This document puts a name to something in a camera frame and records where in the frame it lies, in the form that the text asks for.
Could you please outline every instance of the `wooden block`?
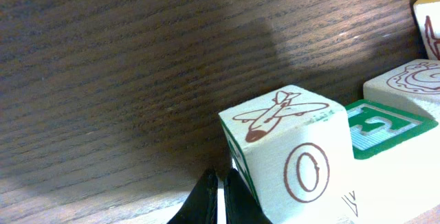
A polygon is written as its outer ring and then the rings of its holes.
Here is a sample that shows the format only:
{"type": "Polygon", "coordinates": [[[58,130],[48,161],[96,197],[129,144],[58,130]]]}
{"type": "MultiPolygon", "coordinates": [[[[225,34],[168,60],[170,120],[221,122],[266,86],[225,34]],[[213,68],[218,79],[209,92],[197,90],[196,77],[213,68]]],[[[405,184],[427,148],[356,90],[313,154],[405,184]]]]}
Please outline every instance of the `wooden block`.
{"type": "Polygon", "coordinates": [[[346,211],[354,161],[345,108],[286,86],[219,114],[232,157],[273,223],[327,223],[346,211]]]}
{"type": "Polygon", "coordinates": [[[364,98],[440,120],[440,62],[417,59],[364,83],[364,98]]]}
{"type": "Polygon", "coordinates": [[[440,203],[438,123],[360,100],[346,107],[355,190],[342,200],[355,223],[403,223],[440,203]]]}
{"type": "Polygon", "coordinates": [[[414,13],[430,60],[440,60],[440,0],[418,0],[414,13]]]}

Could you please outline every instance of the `toy block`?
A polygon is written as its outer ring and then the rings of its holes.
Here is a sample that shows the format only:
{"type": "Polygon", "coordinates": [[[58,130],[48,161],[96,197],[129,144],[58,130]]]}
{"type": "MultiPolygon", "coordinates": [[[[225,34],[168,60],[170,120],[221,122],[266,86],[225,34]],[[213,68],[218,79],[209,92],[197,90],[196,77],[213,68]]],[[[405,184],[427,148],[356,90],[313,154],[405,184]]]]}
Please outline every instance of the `toy block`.
{"type": "Polygon", "coordinates": [[[327,223],[346,211],[340,195],[353,188],[354,158],[342,105],[290,85],[219,116],[235,166],[270,221],[327,223]]]}
{"type": "Polygon", "coordinates": [[[364,83],[364,98],[440,120],[440,62],[417,59],[364,83]]]}
{"type": "Polygon", "coordinates": [[[342,200],[355,223],[403,223],[440,203],[438,123],[360,100],[346,107],[357,168],[342,200]]]}
{"type": "Polygon", "coordinates": [[[430,60],[440,60],[440,0],[418,0],[414,13],[430,60]]]}

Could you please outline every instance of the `green square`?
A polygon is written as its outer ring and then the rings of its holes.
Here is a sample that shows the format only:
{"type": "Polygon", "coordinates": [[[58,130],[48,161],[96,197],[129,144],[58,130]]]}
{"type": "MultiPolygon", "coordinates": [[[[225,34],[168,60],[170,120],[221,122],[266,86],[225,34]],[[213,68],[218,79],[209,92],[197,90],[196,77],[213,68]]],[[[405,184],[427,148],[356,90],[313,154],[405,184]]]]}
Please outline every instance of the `green square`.
{"type": "Polygon", "coordinates": [[[254,182],[249,173],[248,163],[246,162],[245,155],[241,150],[239,143],[235,140],[234,136],[231,134],[230,130],[221,121],[221,125],[226,133],[226,141],[228,141],[228,146],[231,152],[232,158],[235,160],[237,168],[240,170],[241,174],[244,175],[247,184],[249,185],[250,192],[254,196],[256,202],[260,205],[258,195],[256,194],[254,182]]]}
{"type": "Polygon", "coordinates": [[[438,125],[434,120],[368,100],[345,109],[356,159],[368,159],[438,125]]]}

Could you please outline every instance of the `wooden table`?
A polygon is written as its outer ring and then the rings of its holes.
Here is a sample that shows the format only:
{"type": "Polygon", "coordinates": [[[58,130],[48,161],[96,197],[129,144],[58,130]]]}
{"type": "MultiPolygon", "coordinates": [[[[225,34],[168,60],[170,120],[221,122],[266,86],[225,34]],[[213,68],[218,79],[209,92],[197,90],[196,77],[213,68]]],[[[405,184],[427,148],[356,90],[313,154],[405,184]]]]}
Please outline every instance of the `wooden table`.
{"type": "Polygon", "coordinates": [[[229,167],[218,112],[426,57],[414,1],[0,0],[0,223],[164,221],[229,167]]]}

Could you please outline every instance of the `dark wood surface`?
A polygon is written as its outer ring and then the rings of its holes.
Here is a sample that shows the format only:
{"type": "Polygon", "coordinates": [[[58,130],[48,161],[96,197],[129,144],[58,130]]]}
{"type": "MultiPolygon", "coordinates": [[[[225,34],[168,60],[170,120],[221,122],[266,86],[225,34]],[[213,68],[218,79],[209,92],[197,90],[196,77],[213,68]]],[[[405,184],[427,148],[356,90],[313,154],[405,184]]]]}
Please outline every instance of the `dark wood surface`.
{"type": "Polygon", "coordinates": [[[424,58],[414,1],[0,0],[0,223],[164,221],[229,166],[218,112],[424,58]]]}

